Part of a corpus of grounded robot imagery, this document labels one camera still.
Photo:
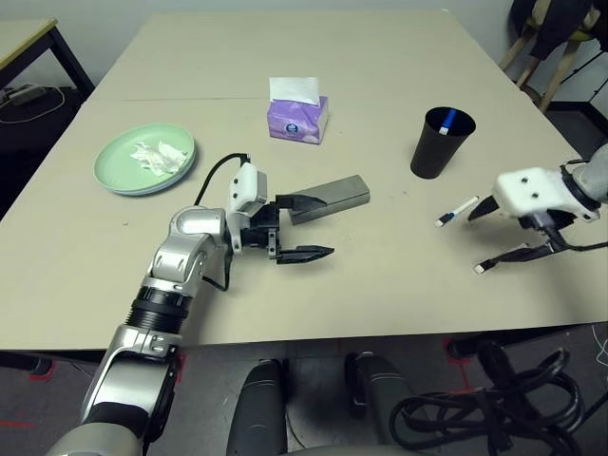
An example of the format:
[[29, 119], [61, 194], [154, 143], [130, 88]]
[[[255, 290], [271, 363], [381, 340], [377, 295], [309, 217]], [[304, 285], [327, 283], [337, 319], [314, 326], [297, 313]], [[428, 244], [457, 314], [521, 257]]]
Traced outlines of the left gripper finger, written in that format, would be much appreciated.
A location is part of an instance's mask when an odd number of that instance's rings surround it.
[[331, 255], [334, 248], [318, 246], [318, 245], [303, 245], [297, 246], [289, 250], [281, 250], [276, 256], [277, 264], [301, 264], [315, 261]]
[[288, 209], [296, 212], [308, 212], [319, 208], [325, 208], [327, 202], [323, 199], [307, 195], [288, 194], [277, 195], [276, 206], [279, 209]]

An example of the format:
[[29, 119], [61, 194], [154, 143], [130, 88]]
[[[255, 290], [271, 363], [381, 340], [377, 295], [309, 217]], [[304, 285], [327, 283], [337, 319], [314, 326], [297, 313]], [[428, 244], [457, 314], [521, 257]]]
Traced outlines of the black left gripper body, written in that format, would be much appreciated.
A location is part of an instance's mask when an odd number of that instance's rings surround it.
[[279, 259], [279, 211], [274, 201], [263, 205], [250, 218], [249, 227], [241, 230], [242, 246], [265, 249], [270, 259]]

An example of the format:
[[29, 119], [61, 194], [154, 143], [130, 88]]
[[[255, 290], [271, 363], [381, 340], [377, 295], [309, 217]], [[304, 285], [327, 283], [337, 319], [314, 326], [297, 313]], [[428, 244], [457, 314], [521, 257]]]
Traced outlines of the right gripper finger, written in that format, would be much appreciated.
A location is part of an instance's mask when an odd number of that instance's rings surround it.
[[479, 204], [470, 212], [468, 219], [479, 219], [489, 215], [499, 209], [498, 203], [493, 197], [487, 197], [479, 202]]
[[559, 244], [548, 240], [544, 244], [538, 246], [530, 246], [529, 244], [521, 244], [515, 249], [511, 249], [499, 256], [493, 258], [495, 263], [502, 262], [527, 262], [543, 257], [549, 257], [554, 254], [564, 251], [565, 248]]

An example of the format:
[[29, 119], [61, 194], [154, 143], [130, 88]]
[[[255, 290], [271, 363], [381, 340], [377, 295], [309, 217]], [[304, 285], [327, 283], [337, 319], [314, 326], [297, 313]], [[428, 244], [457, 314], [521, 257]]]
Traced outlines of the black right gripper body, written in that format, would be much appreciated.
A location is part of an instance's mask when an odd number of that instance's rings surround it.
[[570, 226], [575, 221], [575, 216], [564, 211], [545, 211], [533, 213], [520, 218], [523, 229], [534, 229], [545, 233], [555, 242], [565, 242], [561, 235], [561, 229]]

